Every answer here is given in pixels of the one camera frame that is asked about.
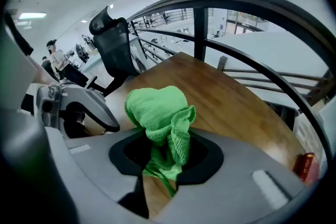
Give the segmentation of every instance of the green towel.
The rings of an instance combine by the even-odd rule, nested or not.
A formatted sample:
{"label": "green towel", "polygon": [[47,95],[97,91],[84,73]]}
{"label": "green towel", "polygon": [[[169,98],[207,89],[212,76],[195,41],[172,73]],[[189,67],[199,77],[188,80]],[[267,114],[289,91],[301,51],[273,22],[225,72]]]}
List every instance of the green towel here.
{"label": "green towel", "polygon": [[151,159],[143,173],[160,178],[171,196],[175,190],[168,178],[176,180],[190,151],[189,125],[196,117],[195,107],[188,106],[183,92],[168,86],[157,90],[143,88],[131,91],[125,111],[136,127],[146,128],[152,141]]}

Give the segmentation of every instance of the chair backrest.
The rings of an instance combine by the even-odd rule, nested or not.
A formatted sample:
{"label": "chair backrest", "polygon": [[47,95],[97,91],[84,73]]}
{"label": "chair backrest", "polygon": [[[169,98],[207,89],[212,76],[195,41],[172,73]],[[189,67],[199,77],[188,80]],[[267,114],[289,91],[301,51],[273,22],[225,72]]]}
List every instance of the chair backrest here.
{"label": "chair backrest", "polygon": [[89,30],[106,71],[112,77],[137,76],[134,68],[127,22],[124,18],[112,19],[107,8],[90,22]]}

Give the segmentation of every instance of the wooden tabletop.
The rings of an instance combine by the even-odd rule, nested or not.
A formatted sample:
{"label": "wooden tabletop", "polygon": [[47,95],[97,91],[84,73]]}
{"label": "wooden tabletop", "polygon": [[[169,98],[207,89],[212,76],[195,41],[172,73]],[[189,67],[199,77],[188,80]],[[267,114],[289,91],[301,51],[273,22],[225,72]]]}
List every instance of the wooden tabletop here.
{"label": "wooden tabletop", "polygon": [[120,130],[134,127],[124,110],[126,96],[140,88],[173,85],[196,108],[192,127],[245,141],[292,170],[304,150],[282,119],[245,86],[183,52],[125,83],[106,97]]}

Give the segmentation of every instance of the black mesh chair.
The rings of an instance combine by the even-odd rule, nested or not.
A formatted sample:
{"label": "black mesh chair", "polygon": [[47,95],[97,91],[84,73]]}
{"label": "black mesh chair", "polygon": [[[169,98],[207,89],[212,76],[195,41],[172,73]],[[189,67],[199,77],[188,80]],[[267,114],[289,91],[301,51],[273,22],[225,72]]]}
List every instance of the black mesh chair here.
{"label": "black mesh chair", "polygon": [[119,88],[126,80],[139,75],[132,62],[127,22],[124,18],[112,19],[107,8],[93,18],[89,26],[106,71],[114,77],[104,96]]}

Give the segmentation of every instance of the recessed light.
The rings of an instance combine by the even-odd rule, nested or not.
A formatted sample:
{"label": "recessed light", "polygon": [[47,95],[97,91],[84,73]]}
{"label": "recessed light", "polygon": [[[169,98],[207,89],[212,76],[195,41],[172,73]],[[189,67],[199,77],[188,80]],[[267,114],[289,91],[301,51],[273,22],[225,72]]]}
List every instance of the recessed light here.
{"label": "recessed light", "polygon": [[44,18],[46,13],[21,13],[19,20],[22,19],[33,19],[33,18]]}

